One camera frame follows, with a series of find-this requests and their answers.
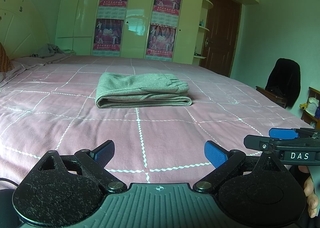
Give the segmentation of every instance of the black cable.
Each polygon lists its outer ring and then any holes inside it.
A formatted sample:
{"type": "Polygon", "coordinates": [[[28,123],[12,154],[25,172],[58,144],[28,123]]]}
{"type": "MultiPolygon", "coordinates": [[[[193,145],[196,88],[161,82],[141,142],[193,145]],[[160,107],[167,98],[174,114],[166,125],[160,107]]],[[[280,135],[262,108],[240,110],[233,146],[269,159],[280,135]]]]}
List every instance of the black cable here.
{"type": "Polygon", "coordinates": [[[6,181],[6,182],[9,182],[9,183],[11,183],[11,184],[13,184],[13,185],[15,185],[15,186],[18,186],[17,183],[15,183],[15,182],[13,182],[13,181],[11,181],[11,180],[9,180],[9,179],[6,179],[6,178],[0,178],[0,181],[6,181]]]}

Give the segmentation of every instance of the finger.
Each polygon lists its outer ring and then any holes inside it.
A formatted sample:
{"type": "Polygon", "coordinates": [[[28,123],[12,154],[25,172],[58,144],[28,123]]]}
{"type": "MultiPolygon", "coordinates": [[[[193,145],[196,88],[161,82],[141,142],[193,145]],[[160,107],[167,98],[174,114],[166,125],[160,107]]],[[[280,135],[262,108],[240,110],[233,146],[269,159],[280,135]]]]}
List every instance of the finger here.
{"type": "Polygon", "coordinates": [[[316,209],[319,204],[319,198],[315,195],[315,193],[312,193],[307,197],[307,203],[310,207],[310,209],[316,209]]]}
{"type": "Polygon", "coordinates": [[[308,169],[308,167],[306,165],[300,165],[298,168],[303,173],[310,173],[309,169],[308,169]]]}
{"type": "Polygon", "coordinates": [[[317,209],[310,209],[310,208],[308,208],[308,213],[309,213],[309,216],[310,216],[311,218],[313,218],[313,217],[316,216],[317,209]]]}
{"type": "Polygon", "coordinates": [[[311,176],[308,177],[308,179],[304,183],[304,193],[306,196],[309,196],[313,193],[314,186],[311,176]]]}

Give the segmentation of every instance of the pink bedsheet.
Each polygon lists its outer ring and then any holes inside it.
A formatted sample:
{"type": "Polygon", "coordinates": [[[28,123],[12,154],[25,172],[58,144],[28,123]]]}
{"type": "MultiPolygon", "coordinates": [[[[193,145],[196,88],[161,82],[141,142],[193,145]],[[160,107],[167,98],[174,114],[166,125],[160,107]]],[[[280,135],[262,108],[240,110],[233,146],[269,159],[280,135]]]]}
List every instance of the pink bedsheet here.
{"type": "Polygon", "coordinates": [[[207,140],[259,155],[244,147],[246,135],[308,127],[251,87],[199,66],[97,56],[24,71],[0,88],[0,112],[0,177],[17,183],[48,150],[74,154],[112,139],[116,152],[106,169],[127,185],[192,186],[214,169],[204,156],[207,140]],[[104,72],[173,73],[189,84],[193,104],[98,109],[95,89],[104,72]]]}

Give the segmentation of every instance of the brown door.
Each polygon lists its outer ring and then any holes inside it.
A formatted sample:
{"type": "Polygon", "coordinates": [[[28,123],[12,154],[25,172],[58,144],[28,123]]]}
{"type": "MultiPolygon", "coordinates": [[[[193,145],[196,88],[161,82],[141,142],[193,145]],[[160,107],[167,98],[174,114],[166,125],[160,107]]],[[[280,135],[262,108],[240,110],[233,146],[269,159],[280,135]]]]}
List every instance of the brown door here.
{"type": "Polygon", "coordinates": [[[201,67],[229,77],[233,62],[241,5],[232,0],[210,0],[201,67]]]}

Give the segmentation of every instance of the headboard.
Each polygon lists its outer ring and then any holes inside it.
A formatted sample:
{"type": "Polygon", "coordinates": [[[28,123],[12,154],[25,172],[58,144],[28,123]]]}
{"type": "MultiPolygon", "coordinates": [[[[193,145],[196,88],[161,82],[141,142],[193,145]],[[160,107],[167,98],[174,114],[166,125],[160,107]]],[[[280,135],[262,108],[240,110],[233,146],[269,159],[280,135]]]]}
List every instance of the headboard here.
{"type": "Polygon", "coordinates": [[[29,56],[49,42],[42,17],[30,0],[0,0],[0,42],[9,59],[29,56]]]}

